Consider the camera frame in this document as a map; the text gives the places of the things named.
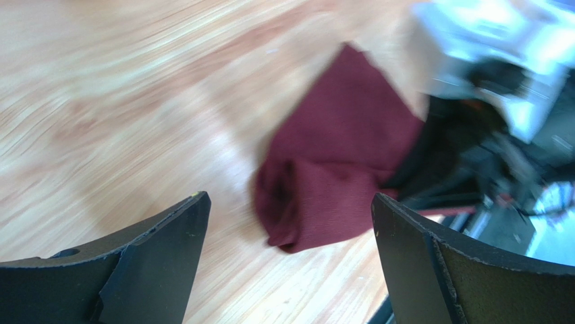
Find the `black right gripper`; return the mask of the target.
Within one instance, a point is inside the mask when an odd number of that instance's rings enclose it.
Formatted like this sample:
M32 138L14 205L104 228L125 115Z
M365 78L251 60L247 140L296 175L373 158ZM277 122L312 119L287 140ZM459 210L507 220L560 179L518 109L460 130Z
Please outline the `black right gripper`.
M382 189L420 213L495 203L523 216L574 205L574 70L560 76L543 127L528 143L486 99L430 97L412 150Z

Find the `dark red cloth napkin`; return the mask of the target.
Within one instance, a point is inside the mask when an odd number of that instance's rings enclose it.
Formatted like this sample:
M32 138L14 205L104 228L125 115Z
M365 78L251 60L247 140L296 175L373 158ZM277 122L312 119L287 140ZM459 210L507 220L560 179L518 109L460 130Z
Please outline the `dark red cloth napkin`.
M268 244L287 253L372 228L371 201L420 136L416 117L362 51L344 45L275 133L255 179Z

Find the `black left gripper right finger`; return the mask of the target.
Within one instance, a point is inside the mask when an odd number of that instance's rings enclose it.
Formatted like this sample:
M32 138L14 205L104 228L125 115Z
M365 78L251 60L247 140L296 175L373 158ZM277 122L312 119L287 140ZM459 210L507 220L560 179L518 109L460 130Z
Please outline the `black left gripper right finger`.
M573 323L574 268L490 246L384 194L373 230L396 323Z

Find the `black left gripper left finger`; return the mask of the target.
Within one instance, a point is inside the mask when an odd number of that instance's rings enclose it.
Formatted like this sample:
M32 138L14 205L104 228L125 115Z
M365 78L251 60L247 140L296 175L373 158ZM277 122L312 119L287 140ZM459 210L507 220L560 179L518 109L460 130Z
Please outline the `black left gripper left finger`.
M211 200L163 212L56 255L1 264L2 323L182 323Z

